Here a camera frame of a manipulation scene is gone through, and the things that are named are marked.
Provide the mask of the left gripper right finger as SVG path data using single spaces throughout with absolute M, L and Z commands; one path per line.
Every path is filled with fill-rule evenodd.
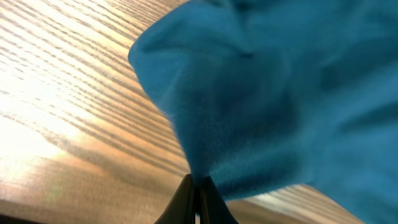
M 238 224 L 211 177 L 204 179 L 199 188 L 198 214 L 200 224 Z

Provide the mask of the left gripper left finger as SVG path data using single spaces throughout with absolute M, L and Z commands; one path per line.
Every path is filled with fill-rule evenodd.
M 155 224 L 195 224 L 195 186 L 187 174 Z

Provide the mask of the blue polo shirt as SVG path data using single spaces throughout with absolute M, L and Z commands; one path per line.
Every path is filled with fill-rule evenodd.
M 128 55 L 193 181 L 226 200 L 307 184 L 397 222 L 397 1 L 188 1 Z

